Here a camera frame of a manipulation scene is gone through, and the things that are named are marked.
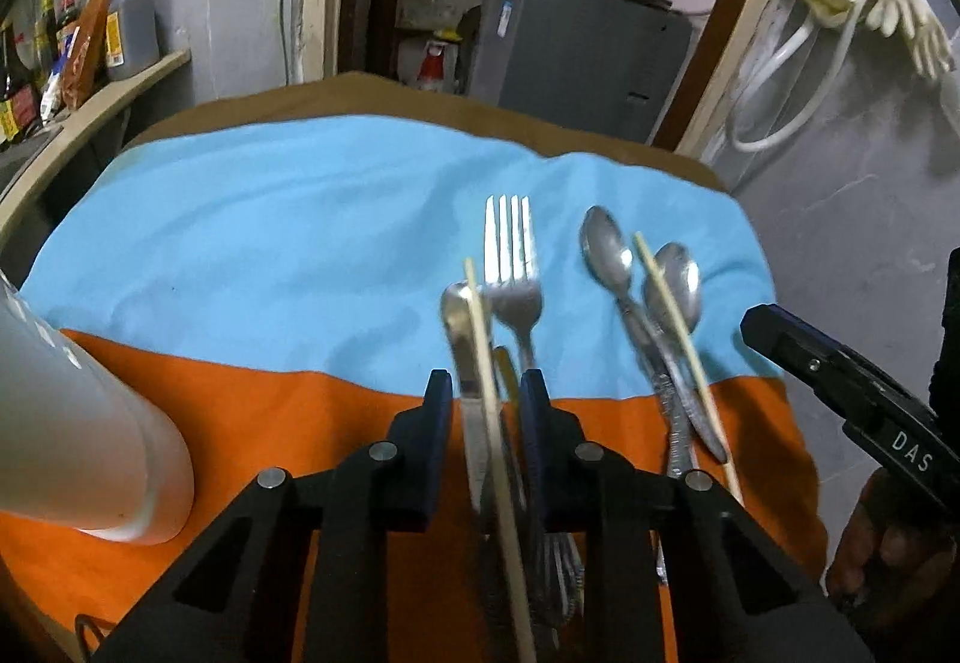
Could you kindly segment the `right hand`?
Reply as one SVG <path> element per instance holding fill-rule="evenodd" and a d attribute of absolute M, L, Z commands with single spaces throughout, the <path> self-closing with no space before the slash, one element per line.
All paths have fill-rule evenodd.
<path fill-rule="evenodd" d="M 957 559 L 957 538 L 905 481 L 877 470 L 867 479 L 828 567 L 827 593 L 895 614 L 932 598 Z"/>

